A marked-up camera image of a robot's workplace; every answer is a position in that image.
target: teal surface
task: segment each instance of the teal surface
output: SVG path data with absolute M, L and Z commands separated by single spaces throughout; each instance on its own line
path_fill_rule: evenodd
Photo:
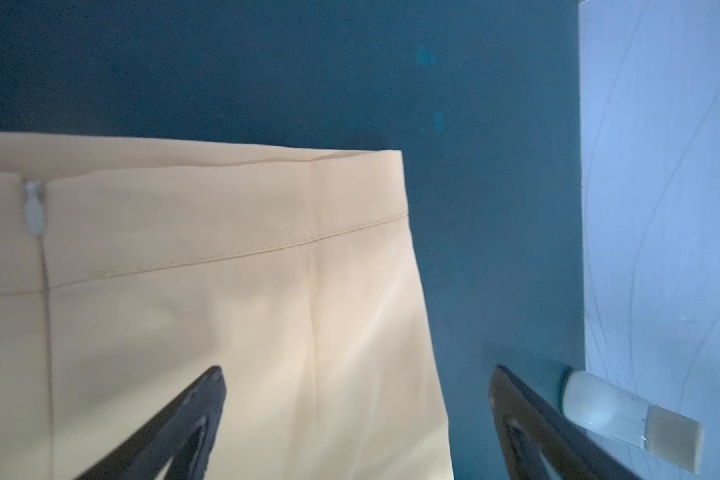
M 584 366 L 575 0 L 0 2 L 0 130 L 403 151 L 456 478 Z

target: cream fabric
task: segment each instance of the cream fabric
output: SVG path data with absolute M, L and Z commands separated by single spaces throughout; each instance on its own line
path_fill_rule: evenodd
M 212 364 L 209 479 L 453 477 L 400 153 L 0 133 L 0 478 L 73 478 Z

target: paint spot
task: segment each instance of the paint spot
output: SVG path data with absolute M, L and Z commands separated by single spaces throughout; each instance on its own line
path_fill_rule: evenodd
M 424 47 L 416 48 L 416 63 L 423 67 L 434 65 L 438 62 L 438 58 Z
M 438 132 L 439 134 L 443 133 L 445 131 L 445 116 L 443 116 L 443 112 L 436 111 L 434 112 L 434 131 Z

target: white zipper pull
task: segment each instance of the white zipper pull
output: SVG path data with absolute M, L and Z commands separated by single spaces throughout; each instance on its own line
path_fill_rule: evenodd
M 24 183 L 24 219 L 27 221 L 32 236 L 42 236 L 45 232 L 45 212 L 43 212 L 43 182 L 28 181 Z

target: garment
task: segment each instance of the garment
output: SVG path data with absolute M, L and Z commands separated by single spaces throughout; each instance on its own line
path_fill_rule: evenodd
M 211 365 L 208 479 L 452 478 L 407 213 L 397 151 L 0 133 L 0 478 L 74 478 Z

